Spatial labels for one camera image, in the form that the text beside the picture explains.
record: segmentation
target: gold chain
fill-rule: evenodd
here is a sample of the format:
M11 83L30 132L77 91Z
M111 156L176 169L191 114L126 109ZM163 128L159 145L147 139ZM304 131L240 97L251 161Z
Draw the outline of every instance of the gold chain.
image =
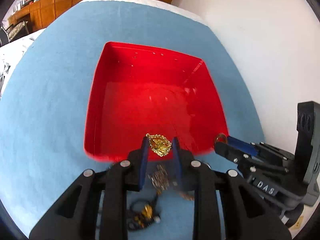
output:
M157 171L152 175L148 175L148 177L151 179L152 185L156 188L158 195L169 188L168 173L162 165L157 165Z
M180 197L184 198L185 200L195 201L195 196L188 194L188 192L179 191L178 193Z
M146 134L146 137L149 138L149 144L154 153L158 154L160 157L169 154L172 143L166 137L160 134L150 135L148 133Z

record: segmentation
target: white cloth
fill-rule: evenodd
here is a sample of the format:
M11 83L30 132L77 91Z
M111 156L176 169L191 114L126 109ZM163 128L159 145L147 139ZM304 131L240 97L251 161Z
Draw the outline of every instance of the white cloth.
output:
M45 29L0 47L0 98L23 54Z

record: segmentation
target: black mount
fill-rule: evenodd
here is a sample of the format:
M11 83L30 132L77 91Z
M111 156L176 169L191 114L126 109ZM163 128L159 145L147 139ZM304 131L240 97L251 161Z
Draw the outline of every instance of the black mount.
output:
M237 163L248 184L263 196L280 218L292 226L303 211L319 198L317 177L320 154L320 105L310 101L298 104L298 139L295 154L266 143L252 145L256 159L230 145L217 142L217 154Z

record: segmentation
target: screw hole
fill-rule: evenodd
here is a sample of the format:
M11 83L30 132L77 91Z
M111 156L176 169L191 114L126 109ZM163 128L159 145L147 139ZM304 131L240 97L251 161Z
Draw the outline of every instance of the screw hole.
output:
M311 117L308 116L308 119L307 119L307 130L310 131L311 129Z
M301 117L301 126L304 128L306 126L306 115L303 114Z

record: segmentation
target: gold jewelry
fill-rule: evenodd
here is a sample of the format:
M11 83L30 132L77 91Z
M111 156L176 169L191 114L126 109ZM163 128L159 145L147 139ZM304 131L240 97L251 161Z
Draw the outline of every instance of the gold jewelry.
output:
M149 138L149 144L154 153L158 154L160 157L169 154L172 143L166 137L160 134L150 135L148 133L146 134L146 137Z
M141 211L141 214L144 215L148 220L151 220L153 214L152 207L149 204L146 204Z
M148 175L149 179L152 181L152 185L157 190L157 195L160 195L162 191L169 188L168 173L162 165L157 165L157 171L152 175Z
M184 198L185 200L189 200L189 201L195 200L195 196L190 195L188 192L179 191L178 193L179 193L180 197Z

